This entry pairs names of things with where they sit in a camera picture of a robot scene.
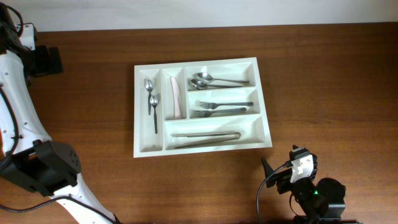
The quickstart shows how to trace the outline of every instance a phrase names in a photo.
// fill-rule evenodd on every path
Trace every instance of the cable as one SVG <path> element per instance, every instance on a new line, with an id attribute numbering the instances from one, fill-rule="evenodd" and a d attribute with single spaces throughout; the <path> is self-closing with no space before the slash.
<path id="1" fill-rule="evenodd" d="M 35 205 L 35 206 L 33 206 L 33 207 L 25 208 L 25 209 L 9 208 L 9 207 L 6 207 L 6 206 L 3 206 L 3 205 L 0 204 L 0 209 L 5 210 L 5 211 L 7 211 L 7 212 L 24 213 L 24 212 L 30 212 L 30 211 L 32 211 L 32 210 L 41 208 L 41 207 L 43 207 L 43 206 L 46 206 L 46 205 L 48 205 L 48 204 L 50 204 L 50 203 L 52 203 L 52 202 L 56 202 L 57 200 L 61 200 L 61 199 L 66 199 L 66 200 L 70 200 L 70 201 L 72 201 L 72 202 L 75 202 L 76 204 L 78 204 L 78 205 L 80 205 L 80 206 L 82 206 L 82 207 L 85 207 L 85 208 L 87 208 L 87 209 L 89 209 L 89 210 L 91 210 L 91 211 L 97 213 L 98 215 L 101 215 L 102 217 L 104 217 L 105 219 L 107 219 L 107 221 L 111 222 L 112 224 L 117 224 L 117 223 L 118 223 L 118 222 L 116 222 L 116 221 L 113 221 L 112 219 L 110 219 L 110 217 L 107 217 L 105 214 L 103 214 L 102 212 L 98 211 L 97 209 L 95 209 L 95 208 L 93 208 L 93 207 L 90 207 L 90 206 L 88 206 L 88 205 L 86 205 L 86 204 L 84 204 L 84 203 L 81 203 L 81 202 L 79 202 L 78 200 L 72 198 L 71 196 L 61 196 L 61 197 L 53 198 L 53 199 L 48 200 L 48 201 L 46 201 L 46 202 L 43 202 L 43 203 L 40 203 L 40 204 Z"/>
<path id="2" fill-rule="evenodd" d="M 7 6 L 7 8 L 8 8 L 9 10 L 11 10 L 13 13 L 15 13 L 15 15 L 17 15 L 17 17 L 18 17 L 18 19 L 19 19 L 19 21 L 20 21 L 20 23 L 21 23 L 21 28 L 20 28 L 19 31 L 17 32 L 18 37 L 21 37 L 22 33 L 24 32 L 24 21 L 22 20 L 22 16 L 21 16 L 21 14 L 20 14 L 17 10 L 15 10 L 13 7 Z"/>
<path id="3" fill-rule="evenodd" d="M 4 162 L 0 165 L 0 171 L 5 169 L 11 162 L 11 156 L 14 153 L 14 151 L 17 149 L 18 141 L 20 138 L 17 118 L 15 117 L 14 111 L 12 110 L 11 104 L 6 96 L 6 93 L 4 92 L 4 90 L 2 88 L 3 88 L 3 86 L 0 86 L 0 95 L 2 96 L 4 102 L 6 103 L 7 109 L 10 112 L 12 123 L 14 125 L 15 137 L 13 137 L 14 144 L 12 145 L 11 150 L 6 152 L 6 158 L 4 159 Z"/>
<path id="4" fill-rule="evenodd" d="M 292 208 L 292 197 L 293 197 L 293 194 L 290 194 L 290 198 L 289 198 L 290 209 L 292 210 L 292 212 L 293 212 L 294 214 L 296 214 L 296 216 L 299 216 L 299 215 L 293 210 L 293 208 Z"/>
<path id="5" fill-rule="evenodd" d="M 260 185 L 259 190 L 257 191 L 257 216 L 259 219 L 259 224 L 261 224 L 261 217 L 260 217 L 260 208 L 259 208 L 259 198 L 260 198 L 260 193 L 261 193 L 261 189 L 264 186 L 264 184 L 266 184 L 266 182 L 273 176 L 275 175 L 278 171 L 280 171 L 281 169 L 285 168 L 288 166 L 288 162 L 286 162 L 285 164 L 281 165 L 278 169 L 276 169 L 271 175 L 269 175 Z"/>

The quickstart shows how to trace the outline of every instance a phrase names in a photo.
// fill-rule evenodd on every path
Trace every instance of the wooden table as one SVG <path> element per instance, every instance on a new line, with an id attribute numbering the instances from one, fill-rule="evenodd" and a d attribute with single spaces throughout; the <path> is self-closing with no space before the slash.
<path id="1" fill-rule="evenodd" d="M 344 219 L 398 219 L 398 23 L 39 33 L 64 73 L 32 81 L 37 114 L 70 143 L 83 177 L 124 223 L 251 223 L 264 178 L 292 144 L 318 156 L 315 182 L 347 187 Z M 257 57 L 274 147 L 133 159 L 134 66 Z M 2 204 L 43 202 L 0 180 Z M 289 195 L 264 189 L 265 220 L 294 214 Z M 300 208 L 294 204 L 299 213 Z M 75 223 L 60 205 L 1 223 Z"/>

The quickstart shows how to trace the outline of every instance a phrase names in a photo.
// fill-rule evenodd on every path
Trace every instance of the spoon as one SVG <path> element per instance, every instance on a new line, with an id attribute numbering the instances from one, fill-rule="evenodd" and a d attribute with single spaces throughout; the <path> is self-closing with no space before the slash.
<path id="1" fill-rule="evenodd" d="M 210 85 L 203 83 L 199 80 L 193 79 L 189 83 L 192 87 L 194 87 L 197 90 L 206 90 L 209 87 L 219 87 L 219 88 L 236 88 L 236 87 L 241 87 L 241 86 L 224 86 L 224 85 Z"/>
<path id="2" fill-rule="evenodd" d="M 150 93 L 154 89 L 154 85 L 152 84 L 152 81 L 150 79 L 146 78 L 144 80 L 144 86 L 145 86 L 145 89 L 148 90 L 148 92 L 149 92 L 149 94 L 148 94 L 148 115 L 150 115 L 151 106 L 150 106 L 149 100 L 150 100 Z"/>
<path id="3" fill-rule="evenodd" d="M 154 121 L 155 121 L 155 134 L 157 134 L 157 116 L 156 116 L 156 106 L 159 104 L 159 100 L 155 95 L 152 95 L 149 100 L 150 104 L 154 107 Z"/>
<path id="4" fill-rule="evenodd" d="M 240 83 L 240 84 L 245 84 L 249 83 L 249 80 L 226 80 L 226 79 L 221 79 L 221 78 L 213 78 L 209 73 L 207 72 L 198 72 L 195 73 L 196 78 L 204 83 L 211 83 L 214 80 L 220 80 L 220 81 L 226 81 L 226 82 L 233 82 L 233 83 Z"/>

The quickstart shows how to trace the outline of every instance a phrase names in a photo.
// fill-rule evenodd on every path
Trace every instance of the white knife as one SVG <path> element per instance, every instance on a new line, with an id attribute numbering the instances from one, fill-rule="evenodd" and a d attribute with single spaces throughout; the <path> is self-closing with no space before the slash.
<path id="1" fill-rule="evenodd" d="M 180 88 L 178 87 L 178 83 L 174 77 L 171 77 L 170 80 L 172 81 L 173 96 L 174 96 L 174 119 L 182 119 L 180 103 L 178 102 L 178 96 L 180 95 Z"/>

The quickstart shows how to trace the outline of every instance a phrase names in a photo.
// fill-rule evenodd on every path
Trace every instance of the white cutlery tray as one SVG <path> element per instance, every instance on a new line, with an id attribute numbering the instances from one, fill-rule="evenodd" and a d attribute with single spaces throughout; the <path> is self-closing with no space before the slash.
<path id="1" fill-rule="evenodd" d="M 189 81 L 197 72 L 207 72 L 213 78 L 249 80 L 239 88 L 209 88 L 196 90 Z M 180 88 L 178 101 L 182 119 L 174 119 L 174 96 L 170 77 L 175 77 Z M 148 115 L 148 91 L 144 80 L 154 84 L 152 95 L 157 95 L 156 107 L 158 133 L 155 134 L 154 108 Z M 242 84 L 215 80 L 215 85 Z M 219 106 L 215 110 L 246 107 L 240 114 L 215 113 L 208 118 L 192 116 L 199 107 L 199 101 L 209 103 L 253 102 L 253 106 Z M 223 131 L 238 131 L 239 139 L 217 142 L 206 146 L 175 149 L 190 142 L 214 139 L 215 137 L 175 138 L 172 134 L 198 134 Z M 159 65 L 138 65 L 134 67 L 134 157 L 166 156 L 196 152 L 225 151 L 272 147 L 266 107 L 262 95 L 261 81 L 256 58 L 213 60 L 204 62 L 168 63 Z"/>

